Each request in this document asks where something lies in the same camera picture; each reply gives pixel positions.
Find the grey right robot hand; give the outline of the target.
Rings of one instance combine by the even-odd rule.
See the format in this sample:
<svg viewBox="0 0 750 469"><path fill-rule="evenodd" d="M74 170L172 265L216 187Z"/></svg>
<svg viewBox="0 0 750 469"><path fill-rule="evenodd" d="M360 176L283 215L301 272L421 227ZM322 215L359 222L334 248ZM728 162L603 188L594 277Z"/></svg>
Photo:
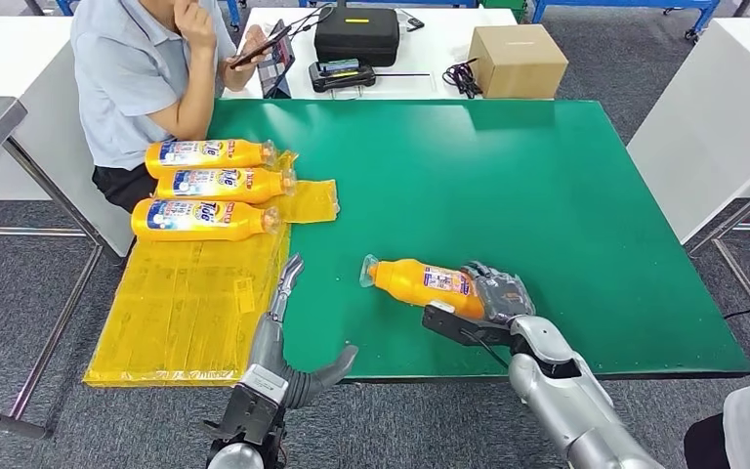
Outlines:
<svg viewBox="0 0 750 469"><path fill-rule="evenodd" d="M517 316L534 316L535 308L518 275L471 261L461 267L475 286L485 321L508 325Z"/></svg>

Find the person's left hand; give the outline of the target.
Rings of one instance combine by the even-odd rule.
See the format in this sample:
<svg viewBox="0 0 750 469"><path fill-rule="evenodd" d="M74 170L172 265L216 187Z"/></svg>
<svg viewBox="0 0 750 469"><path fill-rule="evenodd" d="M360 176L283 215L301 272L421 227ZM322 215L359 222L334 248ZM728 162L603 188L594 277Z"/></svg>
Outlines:
<svg viewBox="0 0 750 469"><path fill-rule="evenodd" d="M273 45L273 41L256 24L246 30L244 39L242 49L235 56L225 59L224 64L227 68L244 69L262 61Z"/></svg>

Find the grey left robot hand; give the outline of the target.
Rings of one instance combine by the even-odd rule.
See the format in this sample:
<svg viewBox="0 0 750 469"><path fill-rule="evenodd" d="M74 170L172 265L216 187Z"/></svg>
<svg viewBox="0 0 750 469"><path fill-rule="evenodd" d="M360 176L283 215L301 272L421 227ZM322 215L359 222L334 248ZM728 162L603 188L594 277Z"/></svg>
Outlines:
<svg viewBox="0 0 750 469"><path fill-rule="evenodd" d="M319 394L344 379L352 369L358 347L348 344L340 355L316 371L305 372L284 357L283 324L287 304L298 275L304 269L300 254L292 255L283 266L270 306L258 320L252 339L248 369L242 384L260 391L284 408L309 405Z"/></svg>

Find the person's right hand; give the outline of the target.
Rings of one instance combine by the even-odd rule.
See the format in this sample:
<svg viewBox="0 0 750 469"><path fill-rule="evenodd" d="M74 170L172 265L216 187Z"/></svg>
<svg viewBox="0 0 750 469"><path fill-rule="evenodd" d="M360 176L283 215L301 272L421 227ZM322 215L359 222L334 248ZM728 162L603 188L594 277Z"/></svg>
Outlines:
<svg viewBox="0 0 750 469"><path fill-rule="evenodd" d="M193 52L212 52L216 47L213 21L197 1L176 0L174 22Z"/></svg>

